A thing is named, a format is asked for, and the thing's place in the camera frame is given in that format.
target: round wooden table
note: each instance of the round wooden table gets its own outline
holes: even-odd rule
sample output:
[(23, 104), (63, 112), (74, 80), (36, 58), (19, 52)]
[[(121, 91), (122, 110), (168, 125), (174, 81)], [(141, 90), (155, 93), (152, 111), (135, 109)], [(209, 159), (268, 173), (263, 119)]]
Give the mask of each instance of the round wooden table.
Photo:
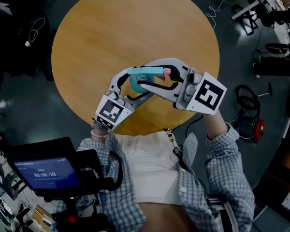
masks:
[[(190, 0), (80, 0), (57, 31), (52, 68), (67, 105), (92, 122), (111, 78), (157, 58), (178, 58), (198, 72), (218, 76), (219, 49), (202, 11)], [(164, 85), (171, 85), (167, 79)], [(125, 82), (121, 94), (137, 96)], [(116, 129), (146, 135), (174, 128), (194, 113), (153, 96)]]

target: gray floor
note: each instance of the gray floor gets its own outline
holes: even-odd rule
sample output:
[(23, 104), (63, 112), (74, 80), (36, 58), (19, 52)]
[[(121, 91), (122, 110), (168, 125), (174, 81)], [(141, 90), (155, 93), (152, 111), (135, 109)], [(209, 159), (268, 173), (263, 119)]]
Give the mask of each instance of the gray floor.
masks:
[[(49, 1), (44, 12), (49, 18), (51, 28), (57, 29), (65, 14), (78, 0)], [(211, 13), (209, 6), (217, 8), (222, 0), (192, 0), (204, 13)], [(227, 0), (245, 5), (247, 0)], [(268, 82), (272, 83), (274, 95), (260, 98), (261, 118), (265, 122), (265, 134), (258, 146), (239, 142), (243, 157), (243, 168), (251, 186), (255, 186), (272, 160), (280, 143), (286, 123), (285, 99), (290, 78), (262, 77), (256, 79), (252, 74), (252, 63), (257, 54), (254, 52), (258, 41), (259, 49), (265, 43), (277, 42), (273, 29), (260, 27), (252, 36), (246, 36), (240, 25), (231, 21), (232, 9), (222, 4), (216, 18), (215, 33), (220, 50), (219, 81), (227, 88), (227, 94), (220, 110), (226, 121), (237, 117), (240, 107), (236, 104), (234, 89), (239, 84), (251, 87), (255, 93), (264, 93)], [(0, 90), (0, 110), (7, 118), (0, 116), (0, 129), (11, 145), (40, 142), (69, 136), (75, 147), (89, 134), (90, 126), (69, 109), (61, 98), (56, 84), (47, 82), (43, 73), (34, 77), (12, 78), (5, 74)], [(176, 139), (183, 143), (189, 121), (175, 131)], [(206, 178), (204, 160), (207, 149), (204, 145), (206, 133), (202, 121), (191, 127), (199, 139), (198, 153), (193, 167), (197, 176)]]

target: plaid shirt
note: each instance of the plaid shirt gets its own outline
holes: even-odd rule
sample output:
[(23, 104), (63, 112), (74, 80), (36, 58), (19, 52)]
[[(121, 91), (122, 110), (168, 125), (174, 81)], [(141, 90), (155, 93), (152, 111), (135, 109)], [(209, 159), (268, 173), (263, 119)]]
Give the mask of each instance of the plaid shirt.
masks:
[[(209, 179), (210, 193), (223, 195), (230, 203), (238, 223), (239, 232), (248, 232), (254, 214), (254, 196), (242, 169), (241, 154), (238, 152), (236, 140), (239, 135), (228, 124), (228, 132), (206, 141), (209, 147), (205, 163)], [(206, 202), (203, 188), (196, 178), (191, 166), (196, 155), (198, 141), (193, 133), (185, 140), (183, 147), (183, 161), (186, 170), (179, 167), (178, 195), (182, 206), (194, 222), (199, 231), (223, 231), (220, 213), (211, 209)], [(120, 145), (114, 134), (110, 134), (105, 145), (95, 142), (90, 138), (84, 139), (78, 151), (95, 149), (105, 177), (118, 176), (118, 162), (109, 154), (116, 152), (122, 159), (123, 181), (116, 191), (100, 191), (95, 195), (98, 201), (98, 210), (105, 213), (109, 221), (115, 225), (117, 231), (138, 231), (146, 222), (138, 206), (133, 189), (128, 162), (120, 150)], [(62, 201), (53, 201), (55, 212), (65, 210)], [(88, 196), (76, 199), (79, 215), (92, 202)], [(51, 231), (56, 231), (55, 224)]]

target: desk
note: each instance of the desk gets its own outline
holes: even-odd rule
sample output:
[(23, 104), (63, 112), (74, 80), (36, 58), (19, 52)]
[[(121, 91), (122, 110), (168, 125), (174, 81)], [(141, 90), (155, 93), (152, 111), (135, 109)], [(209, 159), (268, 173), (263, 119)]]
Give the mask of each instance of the desk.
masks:
[[(170, 57), (196, 67), (200, 73), (207, 71), (218, 76), (215, 33), (192, 1), (80, 0), (58, 28), (52, 69), (64, 101), (91, 123), (115, 74)], [(136, 96), (128, 82), (122, 88), (122, 95), (127, 94)], [(165, 127), (174, 128), (193, 115), (154, 96), (120, 124), (116, 133), (146, 135)]]

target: teal toy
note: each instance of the teal toy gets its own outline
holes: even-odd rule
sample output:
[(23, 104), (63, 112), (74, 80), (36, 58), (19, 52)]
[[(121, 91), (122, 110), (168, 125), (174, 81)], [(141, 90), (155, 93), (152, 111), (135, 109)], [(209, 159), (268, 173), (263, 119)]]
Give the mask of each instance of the teal toy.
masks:
[(148, 81), (154, 83), (155, 76), (162, 77), (169, 75), (171, 70), (163, 67), (141, 67), (129, 69), (127, 73), (130, 75), (129, 81), (131, 88), (135, 92), (143, 94), (146, 92), (146, 90), (137, 84), (138, 81)]

